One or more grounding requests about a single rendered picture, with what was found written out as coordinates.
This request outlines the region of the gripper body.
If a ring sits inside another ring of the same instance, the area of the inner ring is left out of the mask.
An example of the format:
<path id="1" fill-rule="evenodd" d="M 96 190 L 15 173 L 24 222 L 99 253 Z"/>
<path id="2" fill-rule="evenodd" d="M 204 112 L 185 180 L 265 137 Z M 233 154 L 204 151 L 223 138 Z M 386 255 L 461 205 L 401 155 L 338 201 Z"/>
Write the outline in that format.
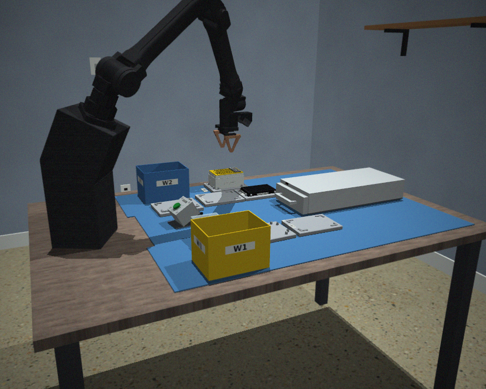
<path id="1" fill-rule="evenodd" d="M 215 124 L 215 128 L 218 128 L 219 133 L 225 136 L 234 136 L 236 133 L 228 133 L 238 131 L 238 127 L 229 127 L 229 115 L 232 113 L 219 113 L 219 124 Z"/>

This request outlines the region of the blue open-top bin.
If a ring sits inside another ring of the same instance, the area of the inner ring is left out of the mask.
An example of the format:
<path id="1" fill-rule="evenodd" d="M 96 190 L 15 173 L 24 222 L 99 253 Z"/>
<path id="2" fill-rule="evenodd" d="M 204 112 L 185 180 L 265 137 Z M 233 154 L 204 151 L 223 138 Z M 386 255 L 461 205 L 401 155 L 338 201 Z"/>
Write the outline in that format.
<path id="1" fill-rule="evenodd" d="M 136 166 L 138 195 L 145 204 L 190 198 L 189 168 L 177 162 Z"/>

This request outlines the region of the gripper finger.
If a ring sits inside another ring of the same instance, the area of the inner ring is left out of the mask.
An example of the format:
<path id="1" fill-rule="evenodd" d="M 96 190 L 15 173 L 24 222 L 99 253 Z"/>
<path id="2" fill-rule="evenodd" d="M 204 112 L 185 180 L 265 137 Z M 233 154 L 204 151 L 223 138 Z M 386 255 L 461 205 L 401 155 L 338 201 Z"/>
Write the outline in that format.
<path id="1" fill-rule="evenodd" d="M 240 137 L 241 137 L 241 134 L 236 134 L 236 135 L 234 135 L 234 136 L 225 136 L 225 135 L 224 135 L 224 139 L 225 139 L 226 144 L 227 144 L 227 146 L 228 146 L 229 152 L 233 152 L 233 151 L 234 151 L 234 149 L 235 149 L 235 147 L 236 147 L 236 144 L 238 143 L 238 141 L 239 141 Z M 235 138 L 235 141 L 234 141 L 234 144 L 233 144 L 232 149 L 231 149 L 231 146 L 230 146 L 230 143 L 229 143 L 229 139 L 230 139 L 230 138 Z"/>
<path id="2" fill-rule="evenodd" d="M 221 134 L 221 133 L 219 133 L 219 130 L 213 130 L 213 132 L 214 132 L 214 134 L 215 134 L 215 136 L 216 136 L 216 138 L 217 138 L 217 140 L 218 140 L 218 142 L 219 142 L 220 147 L 221 147 L 221 148 L 224 148 L 224 146 L 225 146 L 225 144 L 226 144 L 226 141 L 225 141 L 225 139 L 224 139 L 224 140 L 223 140 L 223 144 L 221 143 L 221 140 L 220 140 L 219 135 L 218 135 L 218 134 Z"/>

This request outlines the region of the yellow open-top bin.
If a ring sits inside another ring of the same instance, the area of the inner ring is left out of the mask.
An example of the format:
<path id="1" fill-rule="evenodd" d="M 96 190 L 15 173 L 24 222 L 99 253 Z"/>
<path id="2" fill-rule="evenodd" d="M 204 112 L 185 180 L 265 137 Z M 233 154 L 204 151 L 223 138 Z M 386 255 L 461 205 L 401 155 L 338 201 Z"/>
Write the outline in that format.
<path id="1" fill-rule="evenodd" d="M 249 210 L 192 219 L 192 261 L 208 281 L 268 268 L 270 228 Z"/>

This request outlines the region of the blue bench mat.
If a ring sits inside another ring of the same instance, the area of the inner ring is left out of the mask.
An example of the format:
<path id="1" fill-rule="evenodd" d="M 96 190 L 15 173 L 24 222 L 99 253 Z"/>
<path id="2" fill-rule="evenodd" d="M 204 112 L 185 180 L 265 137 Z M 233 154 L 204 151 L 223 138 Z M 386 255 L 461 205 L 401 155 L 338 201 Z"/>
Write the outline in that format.
<path id="1" fill-rule="evenodd" d="M 172 216 L 160 217 L 138 194 L 115 196 L 127 218 L 135 217 L 154 244 L 147 250 L 174 293 L 475 225 L 405 197 L 303 215 L 275 197 L 205 207 L 195 195 L 212 192 L 201 188 L 205 187 L 189 187 L 189 193 L 204 207 L 199 211 L 203 215 L 249 210 L 266 223 L 277 221 L 283 225 L 282 220 L 323 214 L 343 229 L 272 242 L 268 268 L 208 281 L 192 261 L 190 226 L 175 229 L 168 223 L 175 220 Z"/>

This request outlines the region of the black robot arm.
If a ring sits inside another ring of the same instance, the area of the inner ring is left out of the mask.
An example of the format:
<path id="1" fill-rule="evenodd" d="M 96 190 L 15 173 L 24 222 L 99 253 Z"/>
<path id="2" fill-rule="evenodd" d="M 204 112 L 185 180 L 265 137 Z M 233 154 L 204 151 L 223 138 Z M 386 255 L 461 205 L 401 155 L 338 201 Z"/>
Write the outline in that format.
<path id="1" fill-rule="evenodd" d="M 181 0 L 139 42 L 122 54 L 102 58 L 96 66 L 91 96 L 78 108 L 86 122 L 115 130 L 114 117 L 118 95 L 131 97 L 137 93 L 146 69 L 196 18 L 208 33 L 220 75 L 220 113 L 229 115 L 229 127 L 238 122 L 249 127 L 251 112 L 245 109 L 246 97 L 239 79 L 227 35 L 231 22 L 221 0 Z"/>

